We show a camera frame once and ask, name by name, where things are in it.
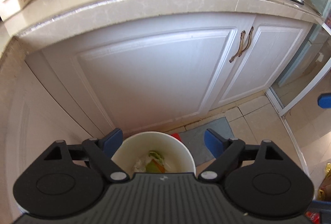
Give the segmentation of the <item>wrinkled green cabbage leaf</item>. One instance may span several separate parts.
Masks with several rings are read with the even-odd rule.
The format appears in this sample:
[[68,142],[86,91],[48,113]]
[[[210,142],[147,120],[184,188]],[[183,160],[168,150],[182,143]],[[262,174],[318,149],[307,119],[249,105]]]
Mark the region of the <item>wrinkled green cabbage leaf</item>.
[[156,170],[154,170],[154,165],[151,163],[151,161],[155,160],[155,161],[157,161],[158,163],[160,163],[161,165],[164,166],[164,157],[156,151],[150,151],[149,154],[148,154],[148,158],[149,159],[148,159],[148,161],[145,165],[146,172],[157,174]]

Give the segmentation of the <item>white trash bucket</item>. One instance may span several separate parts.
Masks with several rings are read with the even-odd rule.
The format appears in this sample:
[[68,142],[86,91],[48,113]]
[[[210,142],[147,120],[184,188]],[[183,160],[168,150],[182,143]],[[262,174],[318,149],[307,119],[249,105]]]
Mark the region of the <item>white trash bucket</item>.
[[195,162],[180,140],[161,132],[143,132],[122,143],[112,161],[133,176],[135,173],[196,173]]

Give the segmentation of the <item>grey floor mat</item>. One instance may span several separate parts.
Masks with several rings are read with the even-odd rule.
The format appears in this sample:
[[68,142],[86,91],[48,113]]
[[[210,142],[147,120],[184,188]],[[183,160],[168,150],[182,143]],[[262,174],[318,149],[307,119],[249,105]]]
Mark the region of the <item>grey floor mat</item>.
[[216,134],[221,135],[226,140],[234,138],[231,127],[225,117],[213,120],[198,127],[194,127],[188,131],[180,132],[179,136],[182,143],[190,151],[196,166],[199,166],[214,158],[214,155],[210,152],[210,149],[213,151],[219,151],[218,148],[222,147],[221,142],[211,135],[207,131],[208,129],[211,129]]

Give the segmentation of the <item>orange peel scrap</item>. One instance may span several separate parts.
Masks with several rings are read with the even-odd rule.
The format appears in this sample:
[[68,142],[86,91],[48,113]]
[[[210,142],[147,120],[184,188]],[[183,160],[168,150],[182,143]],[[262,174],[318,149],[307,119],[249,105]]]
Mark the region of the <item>orange peel scrap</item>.
[[157,173],[165,173],[165,167],[158,163],[155,160],[152,160],[151,163],[154,165],[154,170],[156,170]]

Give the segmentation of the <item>white cabinet door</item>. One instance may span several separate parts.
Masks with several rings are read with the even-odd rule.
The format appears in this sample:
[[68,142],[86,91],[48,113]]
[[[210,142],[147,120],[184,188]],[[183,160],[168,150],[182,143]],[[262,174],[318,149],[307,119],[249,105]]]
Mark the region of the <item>white cabinet door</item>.
[[135,20],[43,49],[59,81],[103,133],[137,132],[206,114],[254,15]]

